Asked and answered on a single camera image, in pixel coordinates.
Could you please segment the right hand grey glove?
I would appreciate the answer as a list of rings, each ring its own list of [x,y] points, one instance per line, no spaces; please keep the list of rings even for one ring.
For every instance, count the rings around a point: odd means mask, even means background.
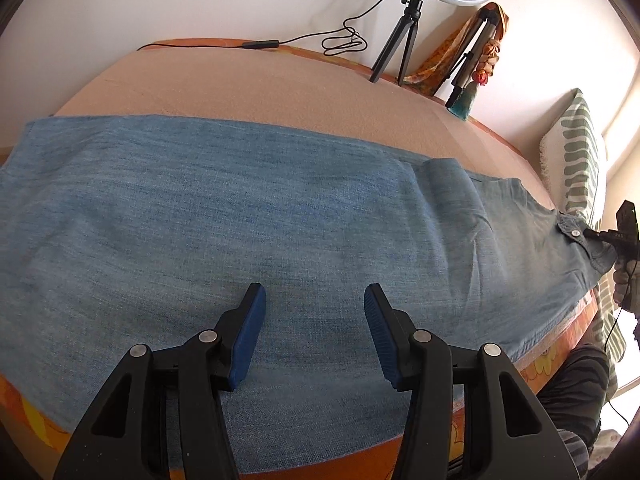
[[[614,266],[614,292],[616,304],[624,310],[639,314],[639,263],[637,260],[618,259]]]

